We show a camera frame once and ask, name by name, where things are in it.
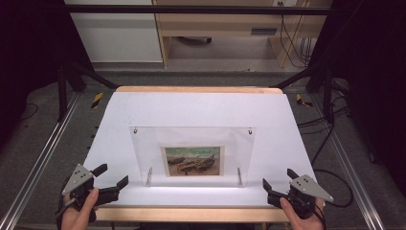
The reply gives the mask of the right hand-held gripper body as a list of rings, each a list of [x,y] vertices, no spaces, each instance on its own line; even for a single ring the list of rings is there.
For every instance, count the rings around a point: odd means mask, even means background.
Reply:
[[[291,215],[297,219],[310,219],[313,216],[320,219],[322,215],[317,211],[317,199],[334,200],[331,194],[307,174],[292,179],[289,185],[289,192],[282,197],[291,206]]]

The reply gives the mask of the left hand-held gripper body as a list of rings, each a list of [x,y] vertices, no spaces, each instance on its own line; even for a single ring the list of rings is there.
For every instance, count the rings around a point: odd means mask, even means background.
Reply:
[[[94,176],[92,171],[87,170],[83,165],[77,164],[68,178],[61,195],[68,195],[74,203],[81,208],[87,198],[87,192],[93,188]]]

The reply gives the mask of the clear acrylic picture frame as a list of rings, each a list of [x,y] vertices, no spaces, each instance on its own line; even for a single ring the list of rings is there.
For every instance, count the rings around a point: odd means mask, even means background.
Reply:
[[[143,184],[152,167],[149,187],[237,187],[237,168],[242,186],[246,184],[256,130],[238,126],[133,126],[129,129]],[[162,147],[223,147],[223,171],[220,176],[167,176]]]

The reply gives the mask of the person's right hand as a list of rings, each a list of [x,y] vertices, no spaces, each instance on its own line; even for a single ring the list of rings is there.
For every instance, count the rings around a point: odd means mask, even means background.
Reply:
[[[293,207],[286,198],[282,197],[280,199],[280,204],[285,215],[289,219],[293,230],[325,230],[325,226],[316,215],[312,215],[307,219],[301,219],[297,216]]]

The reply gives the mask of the person's left hand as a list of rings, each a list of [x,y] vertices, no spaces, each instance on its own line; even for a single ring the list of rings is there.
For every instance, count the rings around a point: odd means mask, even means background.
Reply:
[[[62,215],[61,230],[87,230],[90,214],[96,211],[99,189],[94,188],[85,199],[80,211],[68,207]]]

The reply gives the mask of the yellow black floor tape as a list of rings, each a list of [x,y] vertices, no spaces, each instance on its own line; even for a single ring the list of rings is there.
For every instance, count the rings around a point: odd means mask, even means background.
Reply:
[[[94,101],[92,102],[91,108],[97,108],[101,99],[102,99],[102,92],[97,93],[97,95],[94,98]]]
[[[296,102],[298,105],[303,105],[306,107],[313,107],[313,103],[303,101],[301,94],[296,94]]]

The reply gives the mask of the boat painting print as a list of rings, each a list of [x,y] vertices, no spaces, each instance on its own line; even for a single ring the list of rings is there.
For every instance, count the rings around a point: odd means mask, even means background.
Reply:
[[[220,176],[223,147],[162,147],[167,176]]]

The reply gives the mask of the wooden table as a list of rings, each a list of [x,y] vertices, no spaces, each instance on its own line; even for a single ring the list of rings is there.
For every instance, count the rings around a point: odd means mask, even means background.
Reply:
[[[116,92],[157,93],[260,93],[283,94],[279,88],[121,86]],[[105,221],[135,222],[285,222],[283,210],[266,203],[260,207],[239,206],[125,206],[118,201],[102,206],[97,217]]]

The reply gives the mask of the black metal stand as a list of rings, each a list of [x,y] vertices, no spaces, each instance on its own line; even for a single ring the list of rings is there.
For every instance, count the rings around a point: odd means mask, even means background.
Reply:
[[[276,84],[275,87],[284,89],[288,85],[305,77],[310,77],[310,80],[305,86],[308,93],[314,93],[319,90],[321,86],[324,87],[323,115],[327,121],[332,124],[334,121],[331,105],[332,71],[327,65],[316,63],[295,74],[293,77]]]
[[[83,92],[86,88],[86,84],[82,76],[87,76],[110,89],[117,89],[119,87],[118,84],[103,78],[90,68],[86,68],[76,62],[63,63],[57,71],[59,101],[59,115],[57,120],[59,122],[62,121],[68,113],[67,84],[69,84],[75,92]]]

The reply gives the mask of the white paper sheet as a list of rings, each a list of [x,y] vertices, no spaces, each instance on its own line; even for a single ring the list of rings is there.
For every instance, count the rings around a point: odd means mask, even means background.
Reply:
[[[256,140],[246,184],[242,187],[147,187],[143,184],[131,127],[253,127]],[[84,161],[93,169],[105,163],[98,186],[128,176],[119,202],[125,206],[266,205],[262,179],[287,192],[288,169],[313,170],[284,94],[116,92]]]

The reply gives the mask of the black curtain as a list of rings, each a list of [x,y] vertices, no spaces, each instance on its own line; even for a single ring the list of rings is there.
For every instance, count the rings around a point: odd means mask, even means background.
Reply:
[[[65,62],[92,69],[64,0],[0,0],[0,148],[25,111],[31,92],[57,80]]]
[[[311,61],[331,44],[335,78],[370,151],[406,197],[406,0],[332,0]]]

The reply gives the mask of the white cabinet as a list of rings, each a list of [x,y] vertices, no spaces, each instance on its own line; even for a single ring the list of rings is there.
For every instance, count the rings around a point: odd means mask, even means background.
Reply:
[[[153,13],[72,13],[71,16],[94,63],[162,61]]]

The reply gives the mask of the light wooden desk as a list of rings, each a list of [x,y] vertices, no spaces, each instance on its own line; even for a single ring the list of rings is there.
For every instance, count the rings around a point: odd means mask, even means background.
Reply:
[[[151,0],[155,6],[243,6],[328,8],[332,0]],[[316,39],[325,23],[323,15],[168,14],[155,15],[161,51],[169,58],[173,37],[257,36],[269,40],[277,63],[284,67],[301,38]]]

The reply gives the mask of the black horizontal bar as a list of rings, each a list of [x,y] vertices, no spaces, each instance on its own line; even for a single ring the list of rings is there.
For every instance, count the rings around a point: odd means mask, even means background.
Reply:
[[[240,7],[240,6],[147,6],[147,5],[66,5],[68,12],[85,13],[201,13],[201,14],[283,14],[328,15],[330,8]]]

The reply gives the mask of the aluminium floor rail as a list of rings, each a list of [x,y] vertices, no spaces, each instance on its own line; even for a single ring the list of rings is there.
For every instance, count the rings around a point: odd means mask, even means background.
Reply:
[[[28,174],[24,184],[22,185],[19,193],[15,197],[11,207],[0,220],[0,230],[12,230],[19,218],[21,217],[28,201],[30,200],[34,189],[43,174],[45,168],[51,157],[54,154],[56,146],[64,133],[65,128],[68,126],[72,115],[74,114],[80,93],[74,92],[68,103],[67,112],[62,116],[62,119],[56,123],[52,134],[48,138],[44,148],[37,157],[34,166]]]
[[[327,206],[328,216],[333,220],[345,223],[343,219],[339,219],[339,215],[343,214],[349,219],[348,224],[351,226],[353,226],[353,220],[356,218],[362,218],[368,230],[385,230],[384,224],[374,205],[372,204],[372,200],[364,184],[362,183],[361,178],[350,162],[348,152],[345,150],[343,143],[339,139],[339,136],[335,130],[331,132],[327,141],[332,148],[332,152],[335,155],[337,164],[340,166],[345,181],[349,184],[349,187],[352,190],[352,206],[357,207],[357,213],[351,215],[350,208],[337,208],[329,204]]]

